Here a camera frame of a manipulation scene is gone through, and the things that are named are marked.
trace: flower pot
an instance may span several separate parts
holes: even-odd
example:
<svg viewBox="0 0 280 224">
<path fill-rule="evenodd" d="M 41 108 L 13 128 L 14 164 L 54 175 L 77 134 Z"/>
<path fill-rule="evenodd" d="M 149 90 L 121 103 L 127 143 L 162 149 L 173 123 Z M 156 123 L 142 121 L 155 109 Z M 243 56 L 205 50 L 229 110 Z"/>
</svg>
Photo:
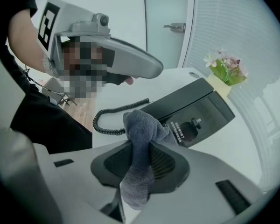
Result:
<svg viewBox="0 0 280 224">
<path fill-rule="evenodd" d="M 210 74 L 209 77 L 206 78 L 206 81 L 214 88 L 215 91 L 219 93 L 219 95 L 224 100 L 226 100 L 227 95 L 231 90 L 231 86 L 226 85 L 222 80 L 220 80 L 214 74 Z"/>
</svg>

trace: black mesh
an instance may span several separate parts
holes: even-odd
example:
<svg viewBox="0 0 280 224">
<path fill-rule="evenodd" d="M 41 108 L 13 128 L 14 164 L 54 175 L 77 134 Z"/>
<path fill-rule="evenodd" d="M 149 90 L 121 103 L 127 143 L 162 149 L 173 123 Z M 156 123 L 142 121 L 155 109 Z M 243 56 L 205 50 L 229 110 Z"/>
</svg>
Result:
<svg viewBox="0 0 280 224">
<path fill-rule="evenodd" d="M 129 170 L 132 158 L 132 145 L 120 150 L 104 161 L 105 168 L 119 178 L 124 178 Z"/>
<path fill-rule="evenodd" d="M 150 164 L 156 180 L 167 176 L 175 168 L 175 160 L 153 145 L 150 145 Z"/>
</svg>

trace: gray sock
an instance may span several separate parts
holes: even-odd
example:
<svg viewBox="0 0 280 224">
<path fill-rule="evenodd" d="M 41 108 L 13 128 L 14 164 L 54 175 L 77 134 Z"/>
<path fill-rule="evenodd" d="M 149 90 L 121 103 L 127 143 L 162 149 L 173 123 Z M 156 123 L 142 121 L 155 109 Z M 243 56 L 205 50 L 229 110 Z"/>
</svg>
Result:
<svg viewBox="0 0 280 224">
<path fill-rule="evenodd" d="M 121 184 L 123 200 L 133 209 L 141 210 L 147 202 L 148 187 L 154 183 L 149 161 L 149 142 L 163 141 L 177 145 L 172 131 L 151 115 L 134 110 L 124 113 L 126 135 L 133 145 L 132 165 Z"/>
</svg>

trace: door handle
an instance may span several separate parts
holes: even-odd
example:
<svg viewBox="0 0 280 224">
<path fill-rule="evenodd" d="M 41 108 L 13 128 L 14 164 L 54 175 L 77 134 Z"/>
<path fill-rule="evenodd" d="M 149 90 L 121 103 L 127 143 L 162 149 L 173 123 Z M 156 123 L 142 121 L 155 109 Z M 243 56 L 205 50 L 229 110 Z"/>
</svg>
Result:
<svg viewBox="0 0 280 224">
<path fill-rule="evenodd" d="M 164 28 L 180 28 L 180 27 L 174 25 L 164 25 Z"/>
<path fill-rule="evenodd" d="M 173 32 L 182 32 L 186 30 L 186 24 L 183 22 L 180 23 L 171 23 L 170 25 L 164 25 L 164 28 L 170 28 L 170 31 Z"/>
</svg>

